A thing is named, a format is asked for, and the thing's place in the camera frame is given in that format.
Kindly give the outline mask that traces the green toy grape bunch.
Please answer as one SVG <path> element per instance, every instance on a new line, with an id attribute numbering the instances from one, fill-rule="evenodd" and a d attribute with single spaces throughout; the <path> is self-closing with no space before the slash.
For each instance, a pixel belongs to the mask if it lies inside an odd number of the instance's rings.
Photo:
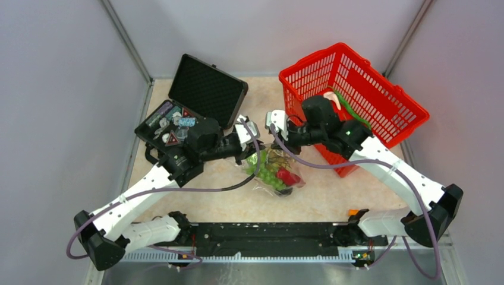
<path id="1" fill-rule="evenodd" d="M 276 177 L 277 171 L 270 171 L 266 168 L 267 153 L 270 150 L 271 149 L 267 148 L 260 151 L 260 169 L 258 174 L 256 174 L 256 178 L 265 185 L 271 186 L 275 191 L 283 191 L 287 186 Z"/>

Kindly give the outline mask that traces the brown toy grape bunch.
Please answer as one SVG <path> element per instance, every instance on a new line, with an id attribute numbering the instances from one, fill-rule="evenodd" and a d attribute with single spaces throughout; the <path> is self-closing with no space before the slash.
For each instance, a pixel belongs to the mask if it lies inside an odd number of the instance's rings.
<path id="1" fill-rule="evenodd" d="M 295 160 L 284 151 L 270 150 L 267 153 L 266 168 L 270 171 L 286 169 L 291 171 L 295 166 Z"/>

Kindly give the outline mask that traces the clear zip top bag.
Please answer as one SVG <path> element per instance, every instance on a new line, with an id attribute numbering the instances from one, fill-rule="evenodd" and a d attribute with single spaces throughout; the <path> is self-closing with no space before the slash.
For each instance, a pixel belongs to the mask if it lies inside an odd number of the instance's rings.
<path id="1" fill-rule="evenodd" d="M 260 154 L 253 153 L 243 160 L 241 170 L 248 175 L 258 170 L 254 177 L 256 188 L 278 197 L 287 197 L 305 185 L 297 161 L 275 143 L 260 146 Z"/>

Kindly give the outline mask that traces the red plastic basket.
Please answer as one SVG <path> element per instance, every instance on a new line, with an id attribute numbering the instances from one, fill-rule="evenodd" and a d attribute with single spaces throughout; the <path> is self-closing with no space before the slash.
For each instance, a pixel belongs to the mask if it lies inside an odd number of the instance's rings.
<path id="1" fill-rule="evenodd" d="M 336 88 L 369 121 L 373 134 L 393 148 L 429 120 L 430 114 L 398 85 L 376 71 L 345 43 L 336 43 L 300 59 L 279 73 L 285 111 L 296 125 L 305 115 L 302 102 Z"/>

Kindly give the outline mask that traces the red toy chili pepper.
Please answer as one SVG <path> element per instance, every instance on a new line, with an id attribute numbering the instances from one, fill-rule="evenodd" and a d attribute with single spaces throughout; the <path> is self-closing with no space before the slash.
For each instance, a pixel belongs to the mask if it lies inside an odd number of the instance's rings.
<path id="1" fill-rule="evenodd" d="M 303 181 L 300 176 L 284 167 L 279 168 L 279 170 L 276 172 L 276 177 L 280 179 L 286 186 L 298 185 Z"/>

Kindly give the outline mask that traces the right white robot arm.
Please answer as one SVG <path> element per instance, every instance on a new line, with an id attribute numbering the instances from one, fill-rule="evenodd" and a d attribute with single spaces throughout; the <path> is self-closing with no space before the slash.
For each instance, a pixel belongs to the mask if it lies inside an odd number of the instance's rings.
<path id="1" fill-rule="evenodd" d="M 405 203 L 395 210 L 360 210 L 349 219 L 350 240 L 363 245 L 375 236 L 407 236 L 420 245 L 435 248 L 456 217 L 463 190 L 443 186 L 393 154 L 356 119 L 340 120 L 332 102 L 313 96 L 302 102 L 305 117 L 296 125 L 284 110 L 267 113 L 265 127 L 288 154 L 301 147 L 321 144 L 344 158 L 339 167 L 358 165 L 385 184 Z"/>

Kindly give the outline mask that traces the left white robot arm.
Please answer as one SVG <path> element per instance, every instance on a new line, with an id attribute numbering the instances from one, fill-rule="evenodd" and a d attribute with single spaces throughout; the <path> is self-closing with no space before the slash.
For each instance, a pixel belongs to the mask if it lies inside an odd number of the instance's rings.
<path id="1" fill-rule="evenodd" d="M 190 240 L 189 222 L 180 213 L 136 223 L 135 219 L 171 192 L 226 192 L 238 189 L 259 172 L 255 169 L 242 182 L 224 188 L 188 188 L 202 174 L 205 162 L 234 157 L 240 164 L 252 154 L 261 155 L 256 124 L 240 116 L 225 136 L 216 120 L 204 118 L 192 126 L 181 145 L 169 147 L 159 161 L 123 194 L 92 212 L 80 211 L 74 218 L 75 233 L 66 248 L 67 257 L 75 240 L 85 250 L 95 269 L 105 271 L 136 249 L 160 242 L 184 245 Z"/>

